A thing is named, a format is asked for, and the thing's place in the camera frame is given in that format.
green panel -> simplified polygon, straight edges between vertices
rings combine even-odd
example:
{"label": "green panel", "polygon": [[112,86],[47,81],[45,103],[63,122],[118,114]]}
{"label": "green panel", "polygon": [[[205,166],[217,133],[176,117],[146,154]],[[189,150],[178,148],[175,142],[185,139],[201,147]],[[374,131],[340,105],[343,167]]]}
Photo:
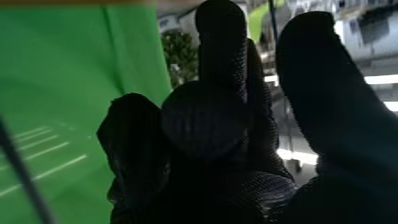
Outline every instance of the green panel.
{"label": "green panel", "polygon": [[[285,0],[276,0],[276,8],[285,6]],[[269,15],[271,6],[265,3],[251,12],[249,14],[249,32],[251,32],[251,39],[255,43],[260,42],[262,30],[263,30],[263,18]]]}
{"label": "green panel", "polygon": [[[109,223],[112,174],[96,140],[111,100],[171,91],[155,10],[0,9],[0,114],[61,223]],[[0,223],[38,223],[0,155]]]}

